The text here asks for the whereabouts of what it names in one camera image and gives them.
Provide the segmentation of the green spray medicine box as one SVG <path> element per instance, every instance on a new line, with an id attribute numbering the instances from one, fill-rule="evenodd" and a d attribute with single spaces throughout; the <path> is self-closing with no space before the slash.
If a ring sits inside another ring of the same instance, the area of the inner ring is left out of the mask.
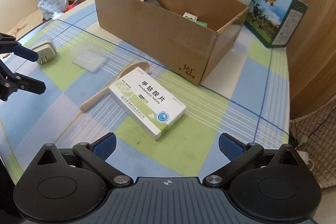
<path id="1" fill-rule="evenodd" d="M 207 27 L 207 23 L 202 22 L 202 21 L 195 21 L 197 24 L 203 26 L 203 27 Z"/>

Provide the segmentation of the white plastic spoon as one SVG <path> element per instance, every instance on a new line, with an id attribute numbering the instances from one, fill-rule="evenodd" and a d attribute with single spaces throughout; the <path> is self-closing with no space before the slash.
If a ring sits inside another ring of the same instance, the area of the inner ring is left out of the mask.
<path id="1" fill-rule="evenodd" d="M 137 69 L 137 68 L 140 68 L 145 73 L 149 73 L 149 71 L 150 71 L 150 64 L 148 62 L 142 61 L 142 62 L 135 63 L 133 65 L 130 65 L 129 67 L 127 67 L 126 69 L 124 69 L 122 71 L 122 73 L 120 73 L 119 77 L 116 80 L 113 80 L 111 83 L 109 83 L 101 91 L 97 92 L 92 97 L 90 97 L 88 100 L 86 100 L 85 102 L 83 102 L 80 105 L 80 111 L 82 113 L 87 112 L 92 107 L 94 107 L 104 96 L 106 96 L 107 94 L 112 94 L 116 90 L 116 87 L 118 85 L 118 81 L 120 79 L 122 79 L 124 76 L 126 76 L 128 73 L 130 73 L 131 71 L 133 71 L 134 69 Z"/>

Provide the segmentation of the silver foil pouch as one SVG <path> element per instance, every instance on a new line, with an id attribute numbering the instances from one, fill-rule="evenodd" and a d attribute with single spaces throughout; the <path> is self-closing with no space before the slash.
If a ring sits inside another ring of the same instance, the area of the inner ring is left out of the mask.
<path id="1" fill-rule="evenodd" d="M 158 7 L 158 8 L 165 9 L 165 7 L 163 5 L 161 5 L 157 0 L 146 0 L 145 3 L 153 5 L 153 6 Z"/>

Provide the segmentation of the brown cardboard box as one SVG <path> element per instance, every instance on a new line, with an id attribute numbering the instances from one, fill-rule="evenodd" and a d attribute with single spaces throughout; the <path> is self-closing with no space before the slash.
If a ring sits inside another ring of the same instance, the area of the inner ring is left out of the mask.
<path id="1" fill-rule="evenodd" d="M 94 0 L 104 30 L 200 85 L 235 42 L 248 7 L 237 0 Z M 185 12 L 207 23 L 183 17 Z"/>

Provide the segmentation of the white green medicine box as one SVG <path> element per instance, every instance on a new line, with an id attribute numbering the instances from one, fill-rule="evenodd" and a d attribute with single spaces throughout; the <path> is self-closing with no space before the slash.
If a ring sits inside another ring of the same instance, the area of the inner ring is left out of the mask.
<path id="1" fill-rule="evenodd" d="M 185 13 L 183 14 L 183 17 L 184 17 L 184 18 L 187 18 L 188 20 L 191 20 L 191 21 L 193 21 L 193 22 L 196 22 L 197 19 L 198 19 L 197 16 L 195 16 L 195 15 L 193 15 L 193 14 L 191 14 L 191 13 L 188 13 L 188 12 L 185 12 Z"/>

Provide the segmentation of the white power strip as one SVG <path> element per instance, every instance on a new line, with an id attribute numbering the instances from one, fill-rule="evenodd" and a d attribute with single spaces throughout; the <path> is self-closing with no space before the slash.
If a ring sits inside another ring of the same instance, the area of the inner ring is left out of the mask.
<path id="1" fill-rule="evenodd" d="M 309 158 L 309 153 L 306 151 L 301 151 L 301 148 L 303 145 L 305 145 L 308 142 L 309 138 L 306 135 L 303 135 L 300 138 L 299 145 L 297 146 L 297 152 L 300 155 L 300 157 L 303 159 L 307 167 L 312 171 L 314 169 L 314 162 Z"/>

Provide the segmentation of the green cow milk box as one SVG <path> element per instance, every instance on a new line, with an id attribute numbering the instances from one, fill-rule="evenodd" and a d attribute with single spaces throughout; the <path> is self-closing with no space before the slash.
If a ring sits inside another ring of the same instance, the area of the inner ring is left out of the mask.
<path id="1" fill-rule="evenodd" d="M 308 6 L 299 0 L 251 0 L 245 25 L 267 48 L 283 48 Z"/>

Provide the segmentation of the white power adapter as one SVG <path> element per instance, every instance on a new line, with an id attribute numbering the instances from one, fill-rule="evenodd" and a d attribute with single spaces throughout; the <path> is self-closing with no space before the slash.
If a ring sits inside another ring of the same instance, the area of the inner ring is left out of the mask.
<path id="1" fill-rule="evenodd" d="M 57 50 L 52 39 L 45 39 L 30 47 L 31 50 L 38 54 L 37 63 L 44 64 L 56 58 Z"/>

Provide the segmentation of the clear printed plastic bag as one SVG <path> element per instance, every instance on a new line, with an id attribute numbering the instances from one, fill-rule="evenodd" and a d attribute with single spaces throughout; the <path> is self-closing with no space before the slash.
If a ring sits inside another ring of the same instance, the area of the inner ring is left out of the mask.
<path id="1" fill-rule="evenodd" d="M 44 20 L 56 19 L 68 7 L 68 0 L 38 0 L 38 9 Z"/>

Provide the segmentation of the white tablet medicine box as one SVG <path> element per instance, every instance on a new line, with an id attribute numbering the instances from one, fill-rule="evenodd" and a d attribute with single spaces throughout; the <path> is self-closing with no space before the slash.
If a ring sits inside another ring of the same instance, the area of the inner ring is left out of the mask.
<path id="1" fill-rule="evenodd" d="M 112 98 L 157 141 L 186 111 L 186 106 L 140 68 L 118 81 Z"/>

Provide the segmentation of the brown quilted chair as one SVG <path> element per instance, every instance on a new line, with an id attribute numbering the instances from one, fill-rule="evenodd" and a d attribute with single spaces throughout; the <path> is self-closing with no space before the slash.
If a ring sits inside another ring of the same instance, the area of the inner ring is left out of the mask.
<path id="1" fill-rule="evenodd" d="M 309 168 L 322 189 L 335 186 L 335 101 L 290 121 L 298 151 L 306 152 Z"/>

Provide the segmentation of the clear plastic tray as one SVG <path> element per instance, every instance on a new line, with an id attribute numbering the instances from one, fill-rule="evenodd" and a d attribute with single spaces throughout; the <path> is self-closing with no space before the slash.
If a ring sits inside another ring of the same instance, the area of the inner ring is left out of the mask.
<path id="1" fill-rule="evenodd" d="M 105 48 L 88 40 L 74 46 L 69 55 L 73 64 L 91 73 L 96 72 L 107 59 Z"/>

